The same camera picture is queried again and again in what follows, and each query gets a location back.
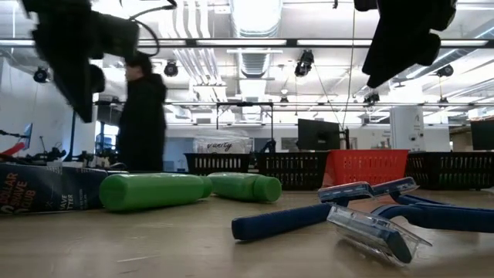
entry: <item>black jacket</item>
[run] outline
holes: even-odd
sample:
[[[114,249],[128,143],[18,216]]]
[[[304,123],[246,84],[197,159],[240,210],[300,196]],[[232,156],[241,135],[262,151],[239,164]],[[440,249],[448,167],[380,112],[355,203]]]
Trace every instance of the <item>black jacket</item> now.
[[[127,84],[117,147],[129,171],[163,171],[166,92],[158,74]]]

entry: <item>black hair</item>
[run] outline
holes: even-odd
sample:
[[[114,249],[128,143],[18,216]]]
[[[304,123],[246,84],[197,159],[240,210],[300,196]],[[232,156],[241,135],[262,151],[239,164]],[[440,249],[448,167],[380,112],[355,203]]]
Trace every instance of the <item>black hair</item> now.
[[[153,73],[153,63],[148,54],[137,51],[132,58],[125,59],[127,66],[139,66],[144,76],[150,76]]]

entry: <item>clear plastic razor cover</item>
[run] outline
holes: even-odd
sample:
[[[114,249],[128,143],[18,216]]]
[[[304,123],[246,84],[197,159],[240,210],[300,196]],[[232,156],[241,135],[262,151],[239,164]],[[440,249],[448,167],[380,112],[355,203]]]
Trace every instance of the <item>clear plastic razor cover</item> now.
[[[366,182],[353,182],[345,185],[321,188],[317,191],[317,196],[322,202],[330,202],[338,198],[355,200],[374,197],[372,187]]]
[[[335,224],[339,234],[358,249],[398,266],[410,263],[419,245],[432,246],[431,243],[387,219],[339,205],[333,205],[327,220]],[[396,248],[395,245],[395,248],[391,248],[390,234],[397,236],[396,232],[399,232],[405,245],[400,248]],[[403,260],[403,256],[400,256],[403,254],[409,257],[409,260]]]
[[[380,197],[382,195],[388,195],[392,192],[406,193],[414,191],[418,188],[413,178],[401,178],[396,181],[385,182],[380,185],[374,185],[372,189],[374,190],[374,197]]]

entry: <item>table surface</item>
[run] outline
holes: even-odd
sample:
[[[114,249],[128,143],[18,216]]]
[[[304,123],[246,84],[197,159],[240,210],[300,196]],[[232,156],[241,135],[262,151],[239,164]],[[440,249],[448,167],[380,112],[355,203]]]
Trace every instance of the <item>table surface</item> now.
[[[494,208],[494,192],[416,195]],[[329,223],[248,244],[232,238],[234,217],[317,203],[314,192],[286,192],[276,204],[209,198],[132,214],[105,211],[0,218],[0,271],[9,278],[56,277],[493,277],[494,235],[409,226],[433,247],[404,268],[385,265],[342,242]],[[375,202],[353,203],[370,211]]]

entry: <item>green bottle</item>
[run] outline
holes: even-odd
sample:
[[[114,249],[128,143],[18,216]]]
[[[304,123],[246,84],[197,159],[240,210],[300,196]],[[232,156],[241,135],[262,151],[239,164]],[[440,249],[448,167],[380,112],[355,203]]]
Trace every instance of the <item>green bottle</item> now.
[[[247,202],[274,202],[281,196],[278,178],[246,173],[213,173],[208,176],[213,193]]]
[[[111,175],[100,186],[100,200],[108,210],[123,212],[168,205],[186,205],[211,194],[207,177],[186,174]]]

